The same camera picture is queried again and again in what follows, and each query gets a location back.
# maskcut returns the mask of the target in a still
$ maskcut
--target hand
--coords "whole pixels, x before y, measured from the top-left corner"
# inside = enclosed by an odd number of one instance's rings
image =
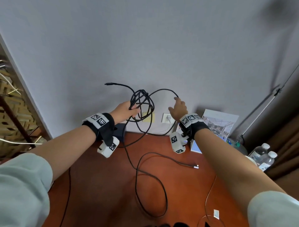
[[[185,106],[185,102],[181,101],[180,98],[174,97],[174,100],[176,101],[174,108],[168,107],[168,110],[174,120],[180,121],[180,119],[188,113],[188,110]]]
[[[114,123],[115,124],[121,123],[121,122],[127,120],[131,116],[135,117],[140,112],[140,109],[136,109],[136,107],[137,107],[136,104],[134,106],[132,106],[131,110],[129,110],[130,105],[131,105],[130,101],[123,102],[123,103],[119,104],[110,113],[110,115],[114,119]]]

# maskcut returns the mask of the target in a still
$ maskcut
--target light blue shirt sleeve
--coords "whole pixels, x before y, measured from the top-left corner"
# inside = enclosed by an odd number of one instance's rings
[[[32,153],[0,165],[0,226],[42,226],[50,211],[52,178],[49,163]]]
[[[249,202],[247,216],[250,227],[299,226],[299,201],[282,192],[261,192]]]

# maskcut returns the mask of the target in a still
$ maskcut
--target black wrist strap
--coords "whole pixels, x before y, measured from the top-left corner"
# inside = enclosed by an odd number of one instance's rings
[[[206,128],[206,129],[210,130],[210,128],[204,122],[202,122],[202,121],[195,122],[195,123],[191,124],[188,128],[186,128],[184,126],[184,124],[182,124],[182,123],[179,123],[179,124],[180,124],[180,127],[181,127],[182,131],[187,136],[189,136],[190,139],[194,139],[195,133],[197,133],[201,129]]]
[[[113,131],[114,131],[114,119],[108,113],[103,115],[109,120],[106,124],[97,129],[93,123],[84,121],[82,125],[88,126],[96,135],[96,141],[103,140],[107,146],[111,146],[113,143]]]

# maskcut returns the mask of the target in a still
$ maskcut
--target bottle cap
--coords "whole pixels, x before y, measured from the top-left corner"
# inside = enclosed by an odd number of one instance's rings
[[[276,158],[276,157],[277,157],[277,154],[276,154],[274,151],[269,151],[268,155],[269,155],[271,158]]]
[[[270,148],[270,145],[267,144],[267,143],[263,143],[263,144],[262,144],[262,148],[268,150],[268,149]]]

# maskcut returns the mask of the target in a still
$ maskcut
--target wooden desk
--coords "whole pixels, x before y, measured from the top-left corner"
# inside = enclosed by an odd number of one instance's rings
[[[141,134],[127,133],[126,143]],[[141,169],[157,176],[164,184],[168,197],[168,211],[162,218],[151,219],[145,215],[135,196],[135,170],[131,167],[125,150],[118,148],[108,159],[98,154],[96,147],[89,148],[71,167],[71,195],[63,221],[63,227],[81,226],[138,226],[184,222],[196,227],[205,215],[205,199],[213,183],[215,173],[202,154],[187,148],[182,154],[172,151],[169,137],[146,135],[141,141],[128,147],[135,166],[147,152],[158,152],[187,164],[198,164],[199,169],[180,166],[157,156],[148,155]],[[68,195],[68,173],[64,173],[49,192],[50,215],[44,227],[58,227]],[[160,214],[165,208],[165,198],[160,184],[153,178],[138,176],[138,193],[144,206]],[[219,178],[213,186],[207,202],[207,212],[219,210],[220,218],[229,226],[248,226],[234,200]],[[211,227],[222,226],[209,217]],[[198,226],[204,226],[206,218]]]

